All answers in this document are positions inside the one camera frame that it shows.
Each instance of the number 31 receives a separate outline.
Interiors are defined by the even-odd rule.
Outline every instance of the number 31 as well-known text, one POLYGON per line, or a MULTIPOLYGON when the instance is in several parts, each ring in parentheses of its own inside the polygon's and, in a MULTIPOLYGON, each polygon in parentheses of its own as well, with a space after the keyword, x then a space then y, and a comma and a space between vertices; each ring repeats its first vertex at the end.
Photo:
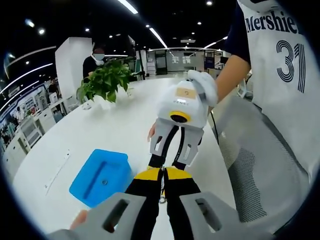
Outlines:
POLYGON ((299 57, 299 82, 298 82, 298 90, 301 93, 305 92, 305 83, 306 83, 306 58, 305 58, 305 47, 298 43, 291 47, 291 45, 285 41, 280 40, 276 44, 276 52, 281 53, 282 49, 285 48, 288 51, 288 56, 285 57, 284 62, 287 65, 289 72, 285 73, 281 67, 276 69, 279 77, 285 81, 286 83, 291 82, 294 79, 295 69, 293 65, 293 60, 299 57))

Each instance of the green leaves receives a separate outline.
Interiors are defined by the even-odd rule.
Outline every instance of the green leaves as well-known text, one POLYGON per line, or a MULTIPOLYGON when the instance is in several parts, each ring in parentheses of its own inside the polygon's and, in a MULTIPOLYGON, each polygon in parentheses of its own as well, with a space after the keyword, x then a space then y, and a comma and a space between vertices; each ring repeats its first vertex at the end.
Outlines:
POLYGON ((128 84, 127 84, 126 82, 123 83, 123 89, 124 89, 125 91, 128 90, 128 84))
POLYGON ((117 96, 116 96, 116 92, 115 92, 115 91, 110 91, 110 92, 108 92, 108 94, 107 94, 107 100, 108 100, 109 102, 115 103, 115 102, 116 102, 116 98, 117 98, 117 96))
POLYGON ((86 81, 81 81, 81 86, 76 91, 77 98, 83 103, 85 96, 93 100, 95 95, 99 95, 114 103, 119 85, 127 92, 130 76, 131 72, 123 66, 121 61, 109 61, 97 67, 92 75, 84 79, 86 81))

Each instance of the ceiling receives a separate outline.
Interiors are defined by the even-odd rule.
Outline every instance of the ceiling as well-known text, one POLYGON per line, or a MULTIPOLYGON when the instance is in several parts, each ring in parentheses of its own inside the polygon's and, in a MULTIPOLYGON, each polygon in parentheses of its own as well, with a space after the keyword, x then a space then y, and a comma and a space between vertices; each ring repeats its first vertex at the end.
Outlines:
MULTIPOLYGON (((7 55, 4 62, 8 65, 15 60, 8 54, 17 59, 39 49, 59 47, 68 37, 92 38, 93 42, 105 45, 105 54, 128 52, 129 46, 124 44, 127 35, 135 40, 138 48, 163 48, 146 25, 154 28, 168 47, 184 47, 186 44, 181 40, 192 39, 195 42, 189 47, 203 48, 228 34, 236 6, 236 0, 212 0, 211 6, 206 5, 206 0, 128 2, 138 14, 132 14, 118 0, 30 0, 19 1, 18 6, 17 2, 8 1, 6 9, 13 16, 5 25, 6 37, 1 48, 1 53, 7 55), (26 19, 30 19, 34 27, 26 25, 26 19), (45 30, 43 35, 39 34, 41 28, 45 30)), ((214 47, 222 49, 223 43, 214 47)), ((11 64, 7 68, 9 78, 5 73, 0 76, 2 89, 21 75, 50 63, 53 64, 22 77, 12 87, 55 78, 55 50, 41 51, 11 64)), ((0 106, 8 100, 7 94, 4 91, 0 95, 0 106)))

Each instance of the blue plastic container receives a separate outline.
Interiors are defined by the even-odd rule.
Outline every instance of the blue plastic container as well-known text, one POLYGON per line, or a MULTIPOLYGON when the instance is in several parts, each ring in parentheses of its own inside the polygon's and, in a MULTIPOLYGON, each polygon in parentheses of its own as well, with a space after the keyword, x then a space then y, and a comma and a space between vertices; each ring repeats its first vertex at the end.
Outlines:
POLYGON ((124 193, 133 177, 126 154, 96 149, 75 177, 69 192, 94 208, 114 193, 124 193))

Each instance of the hand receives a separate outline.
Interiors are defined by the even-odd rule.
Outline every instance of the hand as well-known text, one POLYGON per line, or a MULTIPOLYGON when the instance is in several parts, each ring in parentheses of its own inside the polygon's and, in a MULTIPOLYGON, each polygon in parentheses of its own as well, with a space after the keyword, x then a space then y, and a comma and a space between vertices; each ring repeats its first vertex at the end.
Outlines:
POLYGON ((70 229, 73 230, 76 227, 78 227, 80 224, 83 224, 87 219, 88 211, 87 210, 81 210, 81 212, 78 214, 78 216, 75 218, 73 223, 70 226, 70 229))
POLYGON ((208 106, 214 108, 218 103, 218 87, 213 77, 207 72, 189 70, 188 78, 198 82, 202 86, 208 106))
POLYGON ((147 141, 150 142, 150 138, 152 138, 153 135, 155 135, 155 130, 156 130, 156 123, 154 123, 152 125, 152 127, 150 128, 149 130, 149 134, 148 134, 148 137, 147 137, 147 141))

